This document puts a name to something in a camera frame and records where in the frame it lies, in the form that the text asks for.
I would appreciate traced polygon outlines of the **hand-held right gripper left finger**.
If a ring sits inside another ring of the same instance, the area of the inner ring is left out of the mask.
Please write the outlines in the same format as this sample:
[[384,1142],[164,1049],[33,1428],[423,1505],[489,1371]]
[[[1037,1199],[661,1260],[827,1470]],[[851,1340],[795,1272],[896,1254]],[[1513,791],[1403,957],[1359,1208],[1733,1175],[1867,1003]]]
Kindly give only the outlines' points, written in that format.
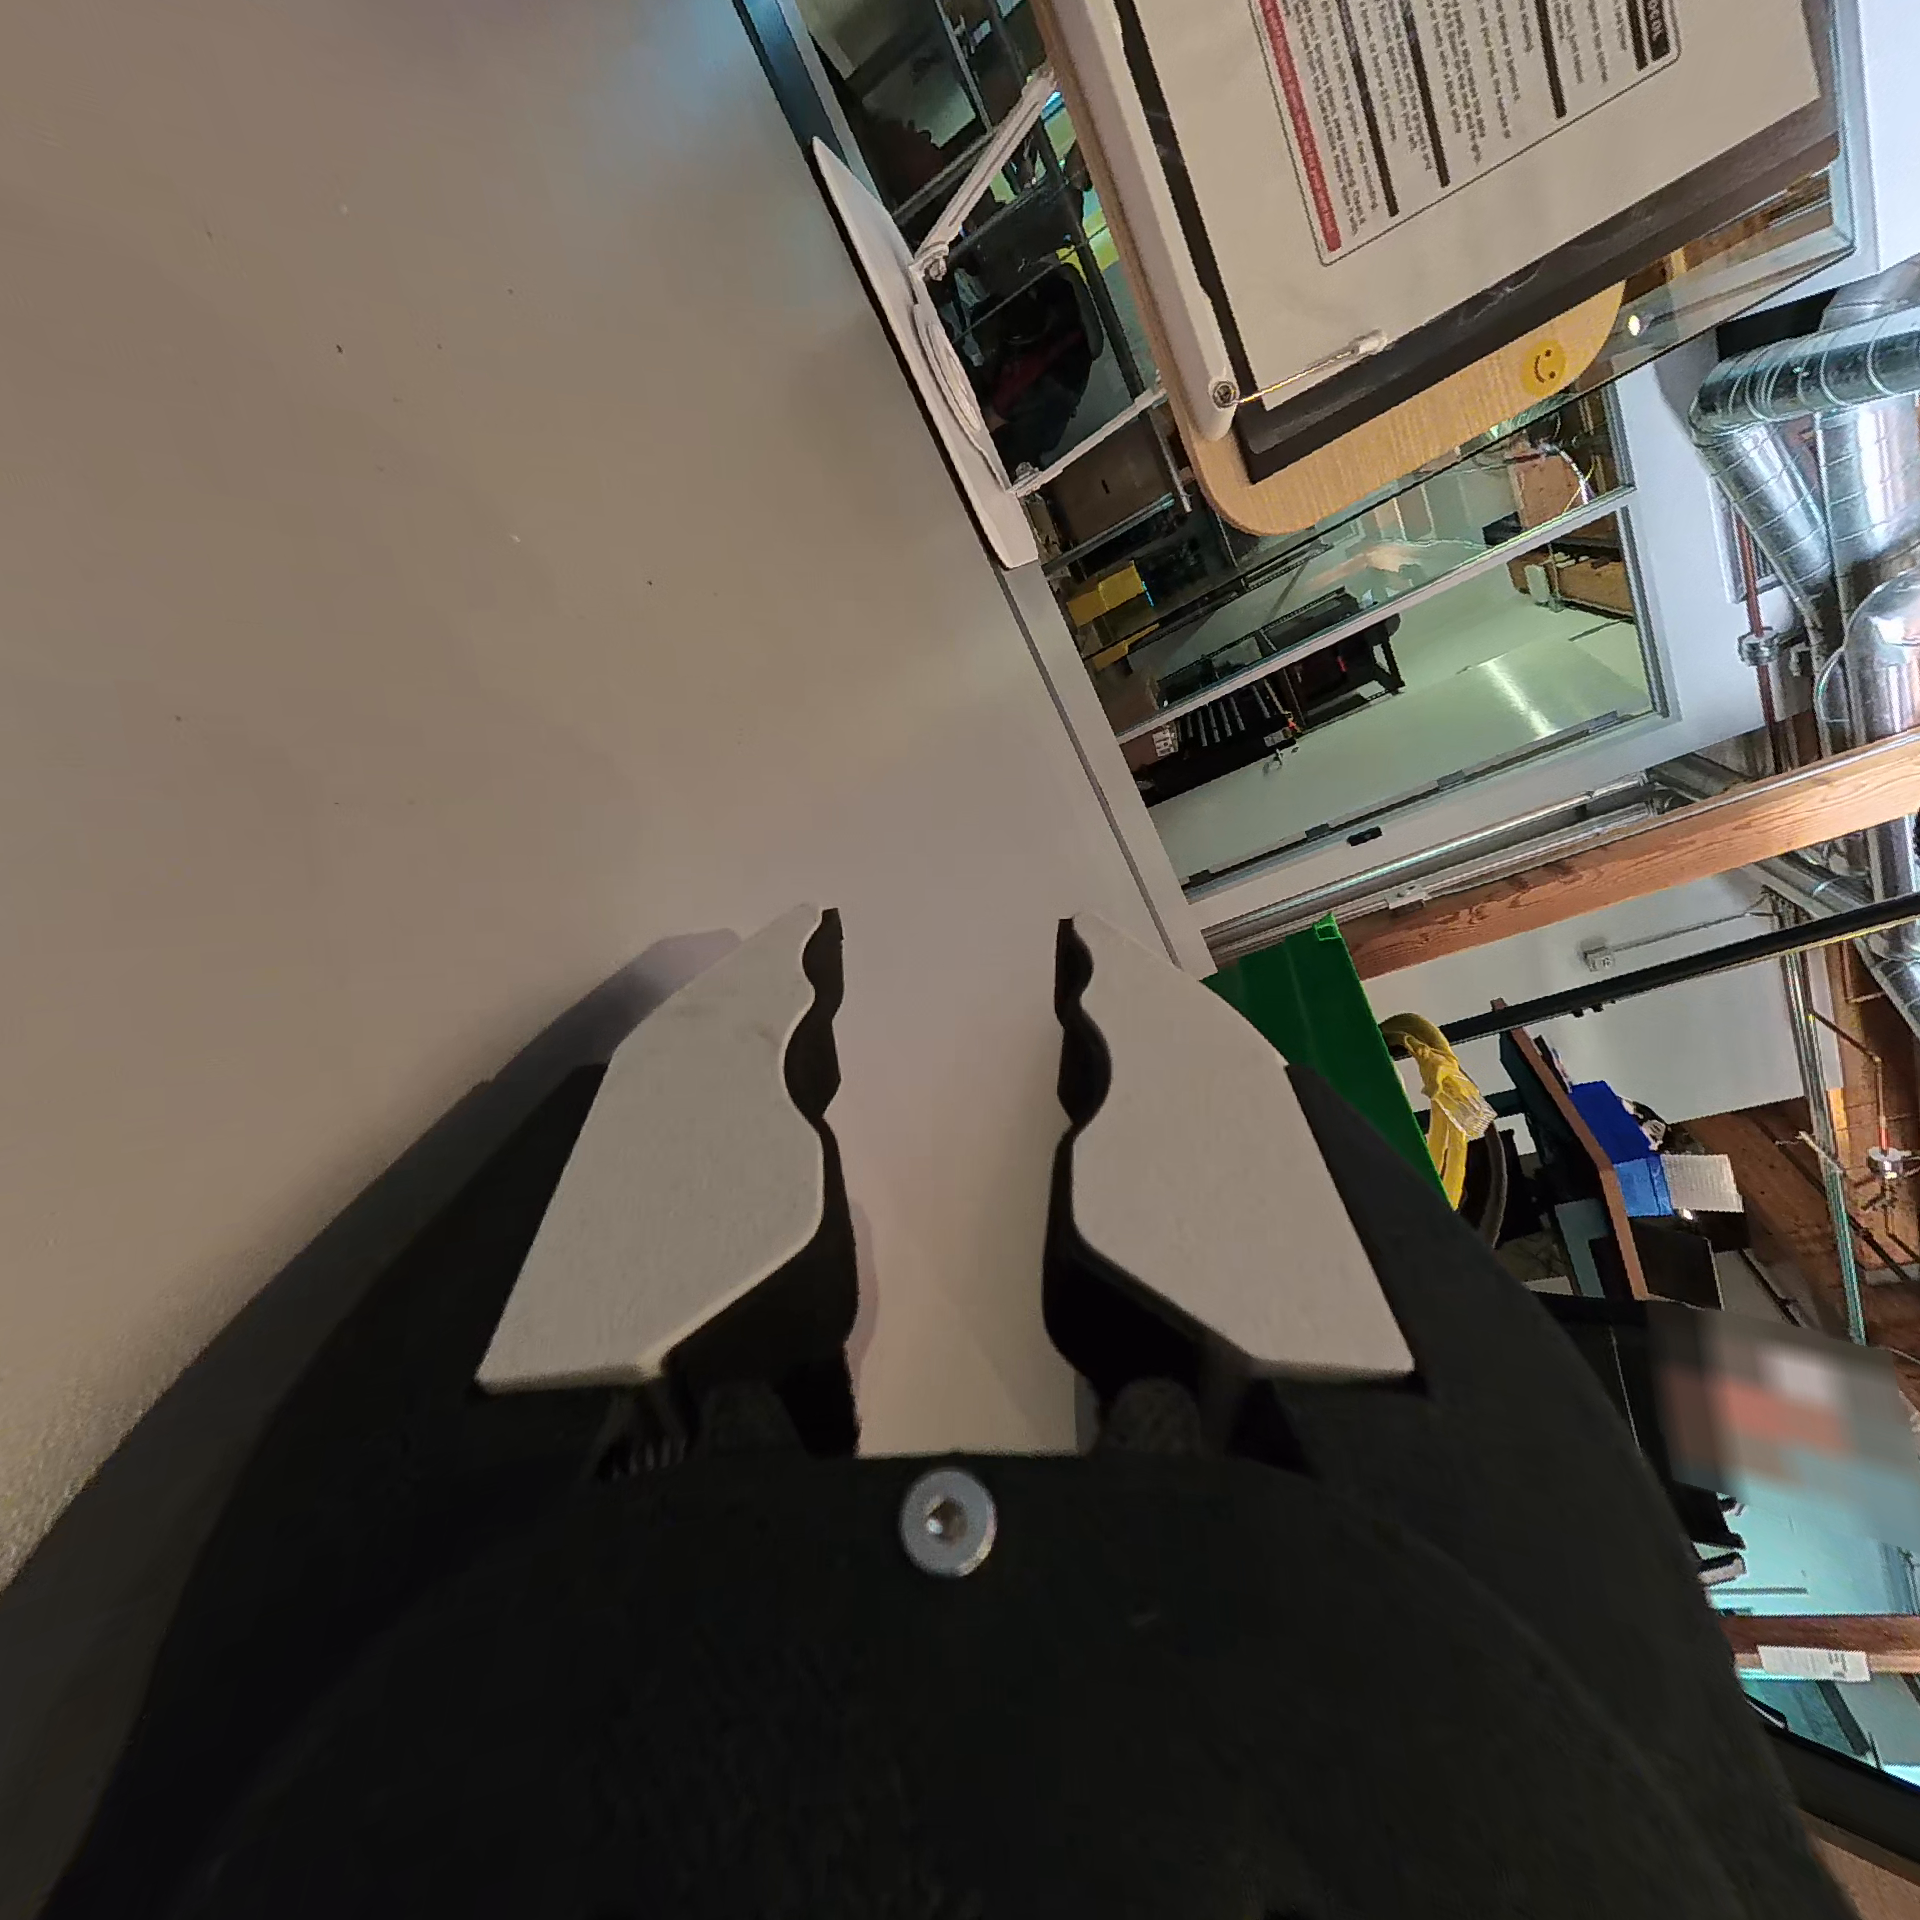
[[836,1367],[856,1321],[827,1124],[843,926],[797,905],[614,1049],[480,1388],[661,1384]]

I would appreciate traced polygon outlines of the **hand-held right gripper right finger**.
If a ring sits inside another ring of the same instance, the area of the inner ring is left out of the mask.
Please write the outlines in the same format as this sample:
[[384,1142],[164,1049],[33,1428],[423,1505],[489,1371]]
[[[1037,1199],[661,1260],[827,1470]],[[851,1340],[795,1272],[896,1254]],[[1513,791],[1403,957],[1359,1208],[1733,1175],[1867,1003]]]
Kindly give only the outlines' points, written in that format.
[[1255,1375],[1407,1377],[1273,1043],[1096,917],[1059,931],[1056,1019],[1065,1251]]

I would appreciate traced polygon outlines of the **white desk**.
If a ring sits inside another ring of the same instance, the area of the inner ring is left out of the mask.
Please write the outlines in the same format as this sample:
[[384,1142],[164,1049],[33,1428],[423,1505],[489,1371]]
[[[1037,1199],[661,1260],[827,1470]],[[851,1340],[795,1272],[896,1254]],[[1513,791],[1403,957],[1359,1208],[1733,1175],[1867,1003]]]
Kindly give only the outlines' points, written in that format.
[[1054,931],[1198,960],[1094,732],[733,4],[5,4],[5,1575],[803,903],[861,1439],[1065,1452]]

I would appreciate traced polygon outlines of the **green plastic bin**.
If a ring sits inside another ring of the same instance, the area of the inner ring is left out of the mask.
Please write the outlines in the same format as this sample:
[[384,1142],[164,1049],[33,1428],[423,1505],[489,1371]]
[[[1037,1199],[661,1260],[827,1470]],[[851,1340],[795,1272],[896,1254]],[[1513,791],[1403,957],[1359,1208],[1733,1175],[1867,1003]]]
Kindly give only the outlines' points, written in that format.
[[1204,985],[1286,1063],[1319,1072],[1437,1192],[1441,1175],[1333,917],[1219,967]]

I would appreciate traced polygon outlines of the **blue storage bin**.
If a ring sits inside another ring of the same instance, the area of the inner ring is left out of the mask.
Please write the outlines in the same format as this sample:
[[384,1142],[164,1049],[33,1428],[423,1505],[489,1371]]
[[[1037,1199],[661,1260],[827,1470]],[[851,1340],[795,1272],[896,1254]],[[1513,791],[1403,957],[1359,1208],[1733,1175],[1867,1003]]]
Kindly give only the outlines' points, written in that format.
[[1605,1081],[1572,1084],[1571,1102],[1615,1176],[1622,1212],[1632,1217],[1669,1216],[1672,1192],[1664,1155],[1648,1135],[1638,1111]]

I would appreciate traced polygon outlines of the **wooden ceiling beam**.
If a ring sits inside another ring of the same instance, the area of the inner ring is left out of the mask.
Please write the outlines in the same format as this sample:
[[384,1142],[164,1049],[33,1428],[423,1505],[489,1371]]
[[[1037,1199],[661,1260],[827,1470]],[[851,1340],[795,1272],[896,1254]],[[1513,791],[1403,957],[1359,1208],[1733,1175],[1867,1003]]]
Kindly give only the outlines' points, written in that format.
[[1342,937],[1359,979],[1391,976],[1889,825],[1915,813],[1915,804],[1918,733],[1905,732],[1734,784],[1518,876],[1373,912],[1345,923]]

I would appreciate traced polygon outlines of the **black metal pole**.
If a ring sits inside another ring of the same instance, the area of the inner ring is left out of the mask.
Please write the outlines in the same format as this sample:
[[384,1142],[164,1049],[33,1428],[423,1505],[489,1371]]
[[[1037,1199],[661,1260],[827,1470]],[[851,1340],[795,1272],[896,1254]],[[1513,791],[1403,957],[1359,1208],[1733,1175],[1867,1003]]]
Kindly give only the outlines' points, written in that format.
[[1795,957],[1798,952],[1821,950],[1838,944],[1856,944],[1895,927],[1905,927],[1915,920],[1918,893],[1895,895],[1884,903],[1861,905],[1801,926],[1775,927],[1750,940],[1719,944],[1710,950],[1633,968],[1603,980],[1598,987],[1566,989],[1537,999],[1525,999],[1513,1005],[1495,1005],[1484,1014],[1446,1022],[1440,1025],[1440,1032],[1452,1045],[1465,1045],[1537,1023],[1598,1014],[1622,1000],[1686,987],[1703,979],[1734,974],[1782,957]]

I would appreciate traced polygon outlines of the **glass window pane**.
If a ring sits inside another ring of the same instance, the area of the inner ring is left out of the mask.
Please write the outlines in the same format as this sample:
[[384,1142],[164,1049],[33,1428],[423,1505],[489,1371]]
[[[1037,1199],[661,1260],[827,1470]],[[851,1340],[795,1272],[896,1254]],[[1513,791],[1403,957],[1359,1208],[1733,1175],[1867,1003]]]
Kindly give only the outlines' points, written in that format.
[[1189,893],[1670,711],[1611,389],[1304,534],[1139,548],[1078,648]]

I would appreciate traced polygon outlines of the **wooden board with smiley sticker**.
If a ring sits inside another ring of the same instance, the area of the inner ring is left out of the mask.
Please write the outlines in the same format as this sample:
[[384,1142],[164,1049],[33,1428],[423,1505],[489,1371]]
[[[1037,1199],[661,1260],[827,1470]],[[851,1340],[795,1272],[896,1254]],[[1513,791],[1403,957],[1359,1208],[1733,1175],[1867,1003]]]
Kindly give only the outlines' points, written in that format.
[[1200,438],[1177,403],[1172,422],[1201,499],[1223,520],[1252,537],[1307,533],[1571,395],[1607,344],[1622,294],[1622,284],[1609,285],[1263,480],[1248,473],[1232,438]]

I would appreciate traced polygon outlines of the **clipboard with printed sheet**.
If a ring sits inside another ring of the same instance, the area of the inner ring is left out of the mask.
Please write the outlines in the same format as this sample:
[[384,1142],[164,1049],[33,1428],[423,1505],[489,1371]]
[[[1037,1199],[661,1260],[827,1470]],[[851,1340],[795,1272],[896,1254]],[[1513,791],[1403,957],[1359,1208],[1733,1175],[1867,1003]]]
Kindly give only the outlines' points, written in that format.
[[1193,441],[1265,477],[1835,159],[1801,3],[1049,4]]

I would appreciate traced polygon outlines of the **silver ventilation duct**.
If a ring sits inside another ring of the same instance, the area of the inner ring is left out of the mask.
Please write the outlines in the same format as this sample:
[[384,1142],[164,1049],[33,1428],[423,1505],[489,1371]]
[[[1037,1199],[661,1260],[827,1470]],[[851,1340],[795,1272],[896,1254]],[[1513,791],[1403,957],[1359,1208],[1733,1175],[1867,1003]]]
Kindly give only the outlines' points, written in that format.
[[1918,263],[1717,364],[1689,433],[1803,619],[1830,750],[1915,733]]

